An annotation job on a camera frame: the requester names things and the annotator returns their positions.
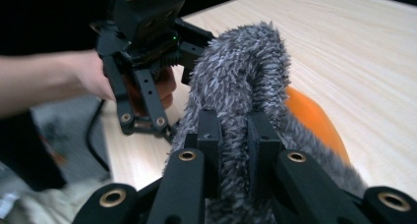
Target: brass insert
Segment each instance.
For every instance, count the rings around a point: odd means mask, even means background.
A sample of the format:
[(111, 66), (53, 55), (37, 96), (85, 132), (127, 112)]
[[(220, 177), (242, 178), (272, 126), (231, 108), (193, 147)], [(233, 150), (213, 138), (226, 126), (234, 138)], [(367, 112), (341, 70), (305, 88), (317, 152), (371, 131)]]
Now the brass insert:
[(410, 203), (403, 197), (393, 193), (379, 193), (378, 198), (386, 206), (395, 209), (397, 211), (406, 212), (411, 209)]
[(106, 192), (100, 198), (100, 205), (103, 207), (113, 207), (119, 205), (126, 198), (126, 192), (122, 189), (114, 189)]
[(120, 117), (120, 121), (122, 121), (122, 123), (129, 122), (130, 119), (131, 119), (131, 115), (128, 113), (125, 113), (122, 115), (122, 117)]
[(159, 117), (156, 119), (156, 124), (158, 126), (163, 126), (165, 124), (165, 119), (163, 119), (162, 117)]
[(178, 157), (183, 161), (191, 161), (194, 160), (197, 157), (197, 154), (193, 151), (187, 150), (181, 152)]
[(294, 162), (305, 162), (307, 161), (307, 157), (299, 152), (290, 152), (287, 154), (288, 158)]

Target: light wood tabletop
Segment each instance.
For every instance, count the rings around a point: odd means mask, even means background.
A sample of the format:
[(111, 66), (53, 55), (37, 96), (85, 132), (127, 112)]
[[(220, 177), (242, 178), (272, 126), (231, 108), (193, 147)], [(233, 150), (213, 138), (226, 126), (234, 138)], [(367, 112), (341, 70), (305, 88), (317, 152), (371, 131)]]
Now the light wood tabletop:
[[(417, 7), (388, 0), (233, 0), (184, 18), (214, 35), (272, 22), (291, 55), (291, 85), (316, 100), (369, 186), (417, 198)], [(174, 68), (181, 75), (182, 67)], [(180, 84), (171, 123), (183, 115)], [(141, 189), (161, 176), (169, 144), (126, 137), (114, 103), (102, 115), (113, 180)]]

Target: furry stuffed toy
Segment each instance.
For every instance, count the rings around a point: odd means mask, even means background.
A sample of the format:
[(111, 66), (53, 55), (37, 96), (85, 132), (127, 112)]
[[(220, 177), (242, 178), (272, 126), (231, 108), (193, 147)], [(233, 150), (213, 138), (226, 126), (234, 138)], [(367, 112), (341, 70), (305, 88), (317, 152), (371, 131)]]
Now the furry stuffed toy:
[(196, 133), (199, 111), (214, 110), (221, 124), (220, 199), (206, 202), (206, 223), (272, 223), (269, 201), (248, 199), (247, 116), (263, 111), (287, 149), (312, 155), (344, 190), (362, 196), (366, 185), (358, 173), (306, 129), (285, 106), (290, 83), (289, 56), (272, 24), (231, 29), (209, 43), (190, 82), (185, 116), (173, 151)]

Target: human hand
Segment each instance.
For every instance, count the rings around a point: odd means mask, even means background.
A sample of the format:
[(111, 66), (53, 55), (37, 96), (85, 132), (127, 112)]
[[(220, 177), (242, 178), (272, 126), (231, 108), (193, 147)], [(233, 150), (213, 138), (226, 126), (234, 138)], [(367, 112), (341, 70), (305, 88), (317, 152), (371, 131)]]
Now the human hand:
[[(135, 113), (145, 115), (146, 108), (139, 89), (134, 83), (132, 83), (132, 80), (129, 78), (124, 78), (124, 81), (127, 86), (129, 98), (134, 107)], [(162, 71), (159, 73), (159, 78), (155, 82), (155, 86), (163, 108), (169, 107), (173, 102), (172, 92), (177, 87), (171, 67), (162, 69)]]
[(103, 63), (94, 50), (69, 53), (75, 74), (89, 93), (102, 99), (115, 101), (108, 78), (103, 73)]
[[(103, 99), (116, 100), (109, 80), (103, 73), (103, 63), (94, 50), (79, 51), (75, 56), (71, 57), (72, 64), (77, 66), (76, 75), (86, 91)], [(126, 78), (125, 83), (135, 111), (145, 114), (145, 106), (139, 90)], [(155, 86), (162, 106), (164, 108), (169, 107), (173, 102), (172, 92), (176, 88), (172, 68), (163, 68), (155, 82)]]

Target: metal screw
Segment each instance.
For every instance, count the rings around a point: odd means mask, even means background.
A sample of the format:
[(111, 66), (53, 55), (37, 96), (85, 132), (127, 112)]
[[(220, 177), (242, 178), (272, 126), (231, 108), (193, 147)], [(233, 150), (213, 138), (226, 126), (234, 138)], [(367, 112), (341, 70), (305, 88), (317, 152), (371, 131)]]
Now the metal screw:
[(157, 118), (156, 119), (156, 124), (160, 127), (160, 126), (162, 126), (162, 125), (164, 125), (165, 124), (165, 119), (164, 118), (162, 118), (162, 117), (159, 117), (159, 118)]

